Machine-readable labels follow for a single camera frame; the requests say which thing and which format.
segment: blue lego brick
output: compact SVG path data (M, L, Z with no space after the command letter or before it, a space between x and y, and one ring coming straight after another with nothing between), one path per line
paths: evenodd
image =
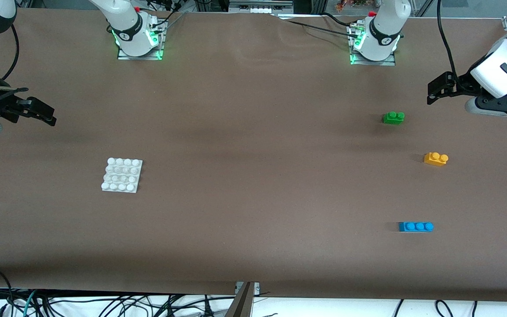
M431 222L399 222L398 230L400 232L431 232L433 223Z

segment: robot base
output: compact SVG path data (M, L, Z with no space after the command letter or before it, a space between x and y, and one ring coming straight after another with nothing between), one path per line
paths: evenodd
M348 34L355 34L358 38L350 37L348 39L349 44L349 62L352 65L374 65L374 66L395 66L396 61L394 60L394 52L390 53L390 55L385 60L374 61L368 60L364 56L361 55L360 52L354 49L354 46L357 41L360 41L364 36L364 20L358 20L356 23L352 23L351 26L347 26L346 29Z
M163 59L163 48L165 46L165 33L167 32L169 22L165 22L160 26L157 26L152 31L157 35L153 37L159 42L155 48L151 49L147 54L143 56L130 56L123 52L120 48L118 49L117 59L118 60L162 60Z

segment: white floor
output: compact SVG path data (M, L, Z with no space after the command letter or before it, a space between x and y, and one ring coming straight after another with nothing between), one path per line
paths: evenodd
M83 301L87 299L96 299L88 297L69 298L71 300ZM184 305L192 301L204 299L202 295L189 295L183 297L175 303L175 306ZM163 304L167 296L152 296L153 304ZM0 308L5 301L0 300ZM93 303L58 303L55 307L57 311L65 317L97 317L104 309L108 301ZM472 301L446 301L453 317L470 317L473 308ZM231 304L231 299L220 301L211 301L213 311L227 309ZM288 298L266 298L259 297L255 299L253 305L252 317L267 317L277 313L275 317L393 317L394 310L398 304L398 299L288 299ZM110 317L116 317L120 313L120 308L111 313ZM185 317L200 313L196 309L181 310L176 313L177 317ZM442 309L445 317L449 314ZM9 309L6 310L4 317L10 315ZM147 313L143 309L132 307L126 312L127 317L146 317ZM15 316L20 317L22 313L15 311ZM438 317L435 311L433 300L406 300L402 304L398 317ZM507 302L479 302L476 317L507 317Z

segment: lego brick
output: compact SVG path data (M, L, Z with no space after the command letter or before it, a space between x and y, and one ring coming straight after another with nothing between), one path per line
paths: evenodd
M438 152L429 152L424 156L424 163L435 166L443 166L448 160L449 157L446 154L439 154Z
M142 160L109 157L101 189L107 192L131 192L138 189Z
M400 125L404 122L404 112L391 111L382 117L382 122L389 125Z
M400 232L431 232L433 223L431 222L399 222L398 230Z

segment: blue cable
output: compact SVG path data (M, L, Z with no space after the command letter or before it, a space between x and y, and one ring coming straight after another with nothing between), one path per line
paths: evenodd
M30 301L32 301L35 291L36 291L36 289L32 293L30 293L28 299L26 299L25 310L22 311L22 317L26 317L26 311L29 308Z

